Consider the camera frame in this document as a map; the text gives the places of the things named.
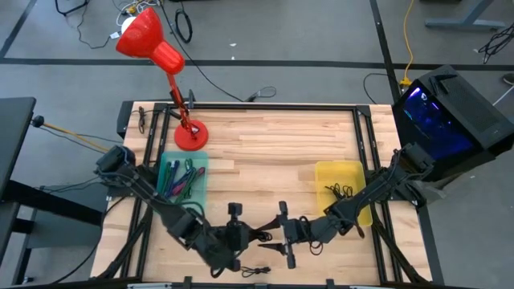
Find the lamp base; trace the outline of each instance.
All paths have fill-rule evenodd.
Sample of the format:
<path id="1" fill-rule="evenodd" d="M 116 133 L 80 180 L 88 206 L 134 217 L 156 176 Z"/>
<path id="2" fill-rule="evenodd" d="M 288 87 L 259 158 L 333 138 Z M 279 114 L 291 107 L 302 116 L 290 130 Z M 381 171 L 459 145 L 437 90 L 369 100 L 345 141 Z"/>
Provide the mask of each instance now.
<path id="1" fill-rule="evenodd" d="M 191 137 L 191 134 L 187 132 L 181 125 L 175 129 L 175 144 L 180 149 L 185 151 L 195 151 L 203 148 L 209 139 L 209 132 L 206 126 L 200 120 L 192 120 L 191 124 L 196 126 L 199 130 L 195 134 L 196 140 Z"/>

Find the wooden tabletop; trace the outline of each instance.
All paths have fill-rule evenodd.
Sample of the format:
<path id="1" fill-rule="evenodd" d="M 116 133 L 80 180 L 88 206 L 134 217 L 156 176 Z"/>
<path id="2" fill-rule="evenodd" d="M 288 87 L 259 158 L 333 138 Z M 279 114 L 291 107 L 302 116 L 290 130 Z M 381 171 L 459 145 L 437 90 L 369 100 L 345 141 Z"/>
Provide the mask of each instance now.
<path id="1" fill-rule="evenodd" d="M 153 109 L 153 102 L 135 102 Z M 381 164 L 389 166 L 393 149 L 400 144 L 389 105 L 372 105 L 372 121 Z M 151 160 L 157 154 L 162 118 L 158 121 Z M 241 221 L 259 227 L 279 213 L 279 201 L 286 201 L 290 218 L 301 215 L 317 218 L 314 166 L 318 161 L 359 161 L 351 112 L 291 111 L 245 109 L 197 109 L 191 119 L 201 120 L 209 130 L 209 142 L 202 149 L 209 155 L 206 217 L 211 225 L 225 225 L 229 219 L 228 202 L 243 204 Z M 132 114 L 124 145 L 142 162 L 148 129 L 138 130 L 139 115 Z M 147 127 L 151 113 L 146 116 Z M 369 167 L 373 168 L 364 118 L 361 119 Z M 173 131 L 178 122 L 171 120 L 166 151 L 178 150 Z M 105 218 L 104 232 L 96 252 L 92 276 L 101 273 L 123 246 L 129 230 L 133 199 L 126 199 Z M 402 252 L 421 276 L 431 279 L 425 247 L 415 208 L 404 201 L 390 202 L 396 241 Z M 250 244 L 240 256 L 242 266 L 269 266 L 266 275 L 244 279 L 241 272 L 225 271 L 219 278 L 210 277 L 209 268 L 194 251 L 185 251 L 167 233 L 154 215 L 144 281 L 182 282 L 192 276 L 203 283 L 285 283 L 322 284 L 334 279 L 336 284 L 378 284 L 373 240 L 369 228 L 365 238 L 356 230 L 337 235 L 324 246 L 323 254 L 310 254 L 308 244 L 295 245 L 297 268 L 289 270 L 286 258 L 276 251 Z M 281 230 L 271 231 L 275 240 L 283 240 Z M 385 263 L 392 279 L 392 267 L 385 245 Z M 131 272 L 136 262 L 132 262 Z"/>

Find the lamp shade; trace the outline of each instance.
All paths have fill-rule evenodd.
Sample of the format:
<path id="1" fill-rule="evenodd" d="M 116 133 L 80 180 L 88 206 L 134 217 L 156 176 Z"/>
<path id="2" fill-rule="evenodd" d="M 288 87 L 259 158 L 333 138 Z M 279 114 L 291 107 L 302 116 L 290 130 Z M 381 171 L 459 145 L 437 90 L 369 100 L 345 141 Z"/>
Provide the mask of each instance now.
<path id="1" fill-rule="evenodd" d="M 130 21 L 116 45 L 117 51 L 130 57 L 148 58 L 171 75 L 184 68 L 186 62 L 182 55 L 164 40 L 161 20 L 153 8 L 145 9 Z"/>

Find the yellow cable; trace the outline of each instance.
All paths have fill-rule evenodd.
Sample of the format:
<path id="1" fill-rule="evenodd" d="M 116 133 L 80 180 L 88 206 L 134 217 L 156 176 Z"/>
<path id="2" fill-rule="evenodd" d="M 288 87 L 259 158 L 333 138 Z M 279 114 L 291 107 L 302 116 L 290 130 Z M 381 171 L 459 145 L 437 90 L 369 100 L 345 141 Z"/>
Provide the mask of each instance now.
<path id="1" fill-rule="evenodd" d="M 79 136 L 78 134 L 76 134 L 76 133 L 74 133 L 74 132 L 71 132 L 71 131 L 69 131 L 69 130 L 67 130 L 67 129 L 60 128 L 60 127 L 55 126 L 55 125 L 53 125 L 53 124 L 47 124 L 47 123 L 44 123 L 44 124 L 43 124 L 43 126 L 45 126 L 45 127 L 47 127 L 47 128 L 54 129 L 54 130 L 56 130 L 56 131 L 58 131 L 58 132 L 62 132 L 62 133 L 66 133 L 66 134 L 72 135 L 72 136 L 74 136 L 74 137 L 78 138 L 79 140 L 81 140 L 81 141 L 83 141 L 83 142 L 85 142 L 85 143 L 88 143 L 88 144 L 90 144 L 90 145 L 94 146 L 95 148 L 97 148 L 97 149 L 99 149 L 99 150 L 101 150 L 101 151 L 108 152 L 108 149 L 104 148 L 103 146 L 97 145 L 97 144 L 95 144 L 95 143 L 94 143 L 94 142 L 92 142 L 92 141 L 86 140 L 85 138 L 83 138 L 83 137 Z"/>
<path id="2" fill-rule="evenodd" d="M 411 0 L 409 9 L 407 10 L 407 13 L 405 14 L 405 18 L 403 19 L 403 38 L 405 39 L 405 45 L 407 46 L 407 50 L 409 51 L 410 61 L 409 61 L 409 64 L 407 64 L 407 67 L 405 68 L 405 72 L 403 74 L 403 79 L 402 79 L 402 81 L 400 81 L 401 85 L 411 85 L 412 84 L 412 81 L 410 81 L 409 76 L 407 76 L 409 67 L 412 64 L 412 62 L 414 61 L 414 55 L 412 54 L 412 50 L 410 49 L 409 38 L 407 37 L 407 19 L 409 18 L 410 10 L 412 10 L 413 4 L 414 4 L 414 0 Z"/>

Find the red desk lamp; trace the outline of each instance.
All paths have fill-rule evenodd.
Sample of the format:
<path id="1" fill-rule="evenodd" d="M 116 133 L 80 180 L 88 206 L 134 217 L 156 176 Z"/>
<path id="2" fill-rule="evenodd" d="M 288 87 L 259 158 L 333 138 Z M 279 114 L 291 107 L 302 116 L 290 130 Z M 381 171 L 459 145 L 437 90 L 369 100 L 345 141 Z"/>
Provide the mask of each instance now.
<path id="1" fill-rule="evenodd" d="M 164 40 L 161 20 L 153 8 L 147 8 L 135 18 L 125 20 L 122 36 L 116 50 L 136 58 L 148 58 L 166 72 L 173 102 L 180 110 L 181 125 L 175 130 L 175 143 L 180 149 L 201 149 L 209 138 L 206 126 L 199 120 L 190 120 L 189 110 L 173 77 L 184 68 L 184 58 Z"/>

